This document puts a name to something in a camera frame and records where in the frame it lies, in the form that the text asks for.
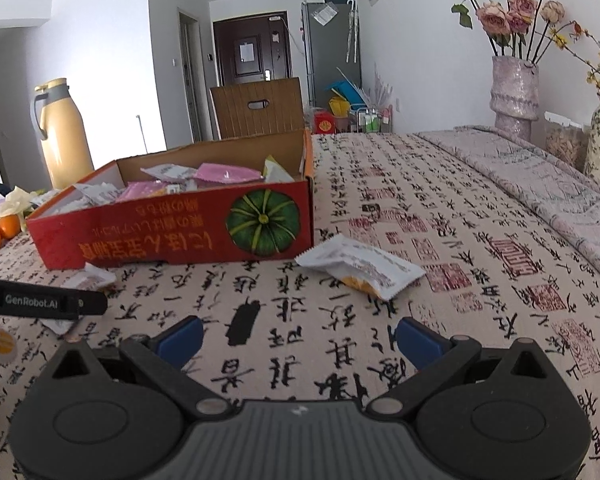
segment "refrigerator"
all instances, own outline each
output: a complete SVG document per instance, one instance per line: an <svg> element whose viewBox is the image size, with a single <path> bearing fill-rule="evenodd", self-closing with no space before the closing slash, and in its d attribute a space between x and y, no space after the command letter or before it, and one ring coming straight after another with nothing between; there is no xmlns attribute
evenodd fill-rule
<svg viewBox="0 0 600 480"><path fill-rule="evenodd" d="M338 13L323 26L312 16L312 13L324 7L324 4L302 4L309 104L312 107L325 108L329 111L331 110L329 99L335 94L327 88L344 79L338 69L341 69L352 83L362 87L360 42L358 42L358 58L354 62L353 38L347 63L350 6L347 4L333 5L338 9Z"/></svg>

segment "red box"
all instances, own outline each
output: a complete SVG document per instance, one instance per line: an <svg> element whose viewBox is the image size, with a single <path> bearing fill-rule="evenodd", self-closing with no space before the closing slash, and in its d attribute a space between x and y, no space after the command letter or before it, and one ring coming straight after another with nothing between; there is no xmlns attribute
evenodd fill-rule
<svg viewBox="0 0 600 480"><path fill-rule="evenodd" d="M197 168L214 162L261 171L269 155L296 181L225 186L54 214L81 197L71 186L29 216L27 226L51 270L80 269L87 262L118 267L131 262L177 265L295 258L314 242L309 132L200 142L125 158L80 182L123 187L151 179L141 168L167 163Z"/></svg>
<svg viewBox="0 0 600 480"><path fill-rule="evenodd" d="M314 115L314 134L334 134L336 118L328 112L318 112Z"/></svg>

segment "paper notice on door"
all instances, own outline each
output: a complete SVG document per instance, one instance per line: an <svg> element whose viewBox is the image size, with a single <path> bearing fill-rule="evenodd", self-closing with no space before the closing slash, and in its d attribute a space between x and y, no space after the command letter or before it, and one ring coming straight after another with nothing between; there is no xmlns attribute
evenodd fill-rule
<svg viewBox="0 0 600 480"><path fill-rule="evenodd" d="M248 63L256 59L253 51L253 43L245 43L240 46L240 60Z"/></svg>
<svg viewBox="0 0 600 480"><path fill-rule="evenodd" d="M314 19L322 26L325 26L336 17L337 13L338 9L333 4L329 3L314 12Z"/></svg>

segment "bottle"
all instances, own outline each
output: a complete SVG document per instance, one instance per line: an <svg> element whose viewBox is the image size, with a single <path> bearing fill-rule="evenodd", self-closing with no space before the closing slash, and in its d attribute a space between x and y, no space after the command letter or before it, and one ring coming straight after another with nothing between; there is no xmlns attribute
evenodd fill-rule
<svg viewBox="0 0 600 480"><path fill-rule="evenodd" d="M55 189L64 189L93 172L82 116L69 95L66 79L37 86L31 121L42 136L42 151ZM42 102L38 118L36 105Z"/></svg>

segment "bed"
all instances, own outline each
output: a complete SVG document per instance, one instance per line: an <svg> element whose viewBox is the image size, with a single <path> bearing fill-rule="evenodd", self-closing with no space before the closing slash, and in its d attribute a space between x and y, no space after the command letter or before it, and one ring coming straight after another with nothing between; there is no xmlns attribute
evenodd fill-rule
<svg viewBox="0 0 600 480"><path fill-rule="evenodd" d="M414 373L393 338L413 316L484 346L536 339L592 427L578 475L600 480L600 189L526 142L486 128L416 135L315 136L315 238L344 234L419 264L427 277L378 301L293 262L115 269L101 318L71 332L92 346L155 335L195 314L202 351L185 372L235 402L363 404ZM0 278L61 285L27 235L0 252ZM239 326L255 309L253 327ZM11 413L60 341L37 320L0 318L18 339L0 365L0 480L23 478L6 439Z"/></svg>

